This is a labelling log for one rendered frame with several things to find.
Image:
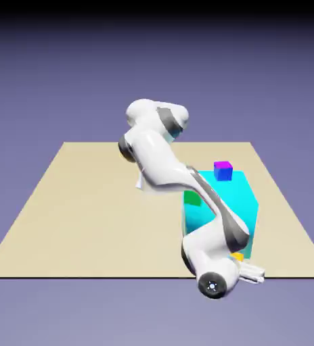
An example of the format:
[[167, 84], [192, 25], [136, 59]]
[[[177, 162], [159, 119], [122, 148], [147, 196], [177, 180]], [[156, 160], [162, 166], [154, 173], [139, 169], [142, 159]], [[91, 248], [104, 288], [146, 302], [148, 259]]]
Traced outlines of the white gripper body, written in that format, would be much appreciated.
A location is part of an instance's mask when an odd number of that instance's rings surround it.
[[265, 280], [265, 270], [242, 262], [240, 264], [239, 279], [250, 283], [263, 283]]

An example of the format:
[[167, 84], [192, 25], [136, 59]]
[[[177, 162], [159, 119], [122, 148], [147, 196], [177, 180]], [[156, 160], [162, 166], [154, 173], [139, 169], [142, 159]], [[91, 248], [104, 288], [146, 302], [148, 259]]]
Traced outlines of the small green cube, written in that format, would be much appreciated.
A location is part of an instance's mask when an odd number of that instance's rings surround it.
[[185, 191], [183, 193], [183, 202], [184, 204], [193, 205], [197, 207], [200, 207], [202, 205], [201, 197], [199, 196], [199, 194], [193, 191]]

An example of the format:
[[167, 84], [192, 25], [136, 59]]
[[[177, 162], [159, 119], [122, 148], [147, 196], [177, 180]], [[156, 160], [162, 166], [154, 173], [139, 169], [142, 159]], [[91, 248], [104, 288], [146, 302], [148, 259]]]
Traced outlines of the small blue cube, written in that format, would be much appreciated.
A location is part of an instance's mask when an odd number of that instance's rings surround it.
[[229, 161], [214, 162], [214, 176], [217, 181], [230, 181], [232, 174], [233, 166]]

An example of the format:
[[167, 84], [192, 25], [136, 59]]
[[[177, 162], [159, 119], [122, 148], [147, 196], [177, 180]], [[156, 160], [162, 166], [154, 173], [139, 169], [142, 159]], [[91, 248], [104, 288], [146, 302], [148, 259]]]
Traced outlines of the large cyan box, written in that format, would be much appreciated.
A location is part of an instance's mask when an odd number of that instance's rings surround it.
[[[200, 174], [227, 206], [247, 225], [250, 237], [247, 246], [240, 253], [244, 254], [244, 259], [250, 259], [259, 203], [254, 196], [245, 174], [242, 171], [234, 170], [230, 181], [217, 181], [214, 172], [210, 170], [201, 170]], [[214, 218], [215, 215], [203, 200], [200, 207], [183, 203], [181, 219], [183, 234], [187, 235], [193, 232]]]

